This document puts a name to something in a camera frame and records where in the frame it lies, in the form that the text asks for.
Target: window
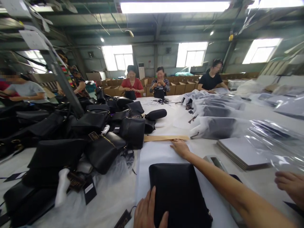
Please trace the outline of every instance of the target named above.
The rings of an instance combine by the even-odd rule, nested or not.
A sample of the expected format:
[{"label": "window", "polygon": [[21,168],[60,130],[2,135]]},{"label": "window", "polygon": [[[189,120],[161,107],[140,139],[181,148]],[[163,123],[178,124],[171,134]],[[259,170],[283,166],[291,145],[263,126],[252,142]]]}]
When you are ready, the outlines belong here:
[{"label": "window", "polygon": [[[37,62],[46,64],[44,58],[40,54],[40,51],[25,51],[25,54],[32,60],[35,60]],[[32,63],[31,61],[28,61],[28,63],[33,67],[34,71],[37,73],[47,73],[47,69],[44,66],[37,65],[35,63]]]},{"label": "window", "polygon": [[180,43],[176,67],[202,66],[208,42]]},{"label": "window", "polygon": [[267,62],[271,58],[281,39],[254,40],[243,61],[243,64]]},{"label": "window", "polygon": [[103,46],[102,52],[108,71],[126,70],[133,65],[132,45]]}]

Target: red shirt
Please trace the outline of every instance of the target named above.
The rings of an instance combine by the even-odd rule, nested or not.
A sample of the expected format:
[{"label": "red shirt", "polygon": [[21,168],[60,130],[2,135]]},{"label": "red shirt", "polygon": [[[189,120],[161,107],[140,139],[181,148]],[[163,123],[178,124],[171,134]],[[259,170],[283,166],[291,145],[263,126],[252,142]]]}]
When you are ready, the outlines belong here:
[{"label": "red shirt", "polygon": [[[130,89],[136,89],[136,90],[142,90],[143,89],[143,85],[142,85],[142,83],[140,82],[140,80],[138,78],[135,78],[135,82],[134,82],[133,86],[131,86],[130,79],[123,80],[121,86],[123,88],[130,88]],[[142,97],[142,95],[140,93],[138,93],[138,92],[135,92],[135,96],[137,98]]]}]

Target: woman in black shirt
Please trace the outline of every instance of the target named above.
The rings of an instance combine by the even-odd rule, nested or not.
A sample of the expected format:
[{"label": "woman in black shirt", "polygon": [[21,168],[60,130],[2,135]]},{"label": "woman in black shirt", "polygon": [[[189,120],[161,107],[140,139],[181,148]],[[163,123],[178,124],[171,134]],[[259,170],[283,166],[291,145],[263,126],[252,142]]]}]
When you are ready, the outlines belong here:
[{"label": "woman in black shirt", "polygon": [[210,67],[210,70],[207,71],[199,80],[198,90],[205,90],[209,93],[215,93],[212,91],[218,84],[220,84],[223,88],[228,89],[228,87],[223,83],[219,71],[222,68],[222,61],[215,60]]}]

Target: woman in gray t-shirt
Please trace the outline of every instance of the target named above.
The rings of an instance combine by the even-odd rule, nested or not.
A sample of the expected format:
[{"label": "woman in gray t-shirt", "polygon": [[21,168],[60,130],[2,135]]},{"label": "woman in gray t-shirt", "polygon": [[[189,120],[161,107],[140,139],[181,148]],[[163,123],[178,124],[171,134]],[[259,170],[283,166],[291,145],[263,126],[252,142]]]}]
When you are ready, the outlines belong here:
[{"label": "woman in gray t-shirt", "polygon": [[49,102],[44,89],[39,84],[21,78],[17,72],[10,69],[0,69],[0,74],[6,79],[6,81],[12,83],[3,92],[8,95],[17,92],[20,95],[20,97],[10,97],[9,99],[11,101],[24,101],[37,104]]}]

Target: fluorescent light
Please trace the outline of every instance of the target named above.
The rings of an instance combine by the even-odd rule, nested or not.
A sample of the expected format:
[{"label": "fluorescent light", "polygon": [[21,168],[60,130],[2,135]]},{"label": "fluorescent light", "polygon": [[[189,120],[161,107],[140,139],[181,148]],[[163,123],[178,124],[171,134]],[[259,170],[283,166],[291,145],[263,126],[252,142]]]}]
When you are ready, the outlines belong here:
[{"label": "fluorescent light", "polygon": [[[37,12],[53,12],[51,6],[32,6]],[[5,8],[0,8],[0,13],[7,13]]]},{"label": "fluorescent light", "polygon": [[303,0],[255,0],[254,3],[248,6],[248,9],[271,9],[271,8],[287,8],[287,7],[299,7],[304,6]]},{"label": "fluorescent light", "polygon": [[130,2],[121,3],[122,13],[224,12],[230,2]]}]

